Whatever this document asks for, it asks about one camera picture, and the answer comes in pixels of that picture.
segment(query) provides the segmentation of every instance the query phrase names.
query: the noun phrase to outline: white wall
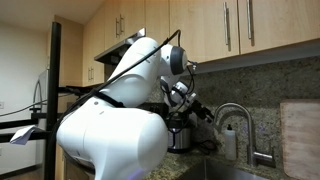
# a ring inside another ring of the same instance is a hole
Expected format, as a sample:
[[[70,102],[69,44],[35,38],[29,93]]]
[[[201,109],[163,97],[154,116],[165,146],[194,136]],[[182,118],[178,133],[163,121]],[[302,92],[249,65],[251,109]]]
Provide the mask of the white wall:
[[[38,75],[46,68],[46,34],[0,22],[0,114],[19,110],[33,102]],[[0,117],[0,122],[29,119],[30,111]],[[0,130],[0,134],[17,129]],[[0,144],[0,174],[35,164],[36,141],[26,146]]]

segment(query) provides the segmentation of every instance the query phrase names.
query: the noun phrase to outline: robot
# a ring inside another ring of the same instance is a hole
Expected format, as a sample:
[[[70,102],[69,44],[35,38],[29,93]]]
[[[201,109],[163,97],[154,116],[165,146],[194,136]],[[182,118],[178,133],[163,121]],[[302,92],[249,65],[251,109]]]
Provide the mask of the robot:
[[[149,37],[138,39],[112,73],[110,79],[115,80],[68,112],[59,124],[58,144],[77,163],[94,167],[95,180],[142,179],[167,152],[164,120],[135,108],[147,100],[160,76],[169,106],[185,99],[188,87],[178,80],[188,63],[186,52],[166,44],[150,56],[159,47]]]

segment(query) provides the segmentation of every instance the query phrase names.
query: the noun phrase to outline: kitchen cabinet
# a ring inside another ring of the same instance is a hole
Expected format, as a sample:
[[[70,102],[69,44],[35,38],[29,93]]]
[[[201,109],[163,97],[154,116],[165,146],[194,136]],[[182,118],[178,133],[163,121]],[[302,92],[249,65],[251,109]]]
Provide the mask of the kitchen cabinet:
[[[320,38],[319,0],[238,0],[238,4],[241,54]]]
[[[239,55],[234,0],[170,0],[170,33],[178,29],[189,60],[205,62]]]
[[[181,29],[181,46],[197,62],[320,38],[318,0],[169,2],[170,33]]]
[[[83,25],[55,16],[61,24],[60,86],[82,86]],[[47,36],[47,55],[50,56],[51,32]]]
[[[145,2],[142,0],[106,0],[105,49],[145,27]]]
[[[94,57],[105,50],[105,6],[103,5],[84,27],[83,32],[83,86],[104,82],[104,64]]]
[[[169,37],[169,0],[145,0],[146,35],[160,45]]]

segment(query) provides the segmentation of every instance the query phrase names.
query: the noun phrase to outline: faucet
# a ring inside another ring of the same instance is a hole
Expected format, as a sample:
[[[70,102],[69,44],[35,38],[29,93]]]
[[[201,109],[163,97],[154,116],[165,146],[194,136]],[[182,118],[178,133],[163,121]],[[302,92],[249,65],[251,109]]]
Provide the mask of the faucet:
[[[256,147],[255,147],[255,140],[253,137],[253,121],[251,118],[251,115],[249,113],[249,111],[236,103],[226,103],[226,104],[222,104],[221,106],[219,106],[215,113],[214,113],[214,122],[216,122],[217,118],[218,118],[218,114],[219,112],[225,108],[225,107],[236,107],[241,109],[247,116],[247,125],[248,125],[248,141],[249,144],[247,146],[247,163],[251,166],[251,167],[256,167],[258,164],[264,164],[270,167],[275,167],[275,160],[274,160],[274,155],[273,155],[273,150],[271,155],[268,154],[263,154],[260,153],[258,151],[256,151]]]

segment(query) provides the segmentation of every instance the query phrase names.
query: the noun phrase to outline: countertop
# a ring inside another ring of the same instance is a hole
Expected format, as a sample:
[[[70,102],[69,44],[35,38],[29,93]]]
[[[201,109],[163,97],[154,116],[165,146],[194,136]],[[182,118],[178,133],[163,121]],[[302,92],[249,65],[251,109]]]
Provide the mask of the countertop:
[[[282,170],[259,165],[251,168],[247,164],[237,161],[227,161],[224,156],[218,154],[204,155],[201,152],[194,150],[185,154],[167,153],[161,164],[150,172],[144,180],[174,180],[178,179],[182,174],[187,172],[191,167],[202,162],[204,159],[215,160],[227,166],[233,166],[243,171],[256,174],[258,176],[271,180],[294,180],[288,177]]]

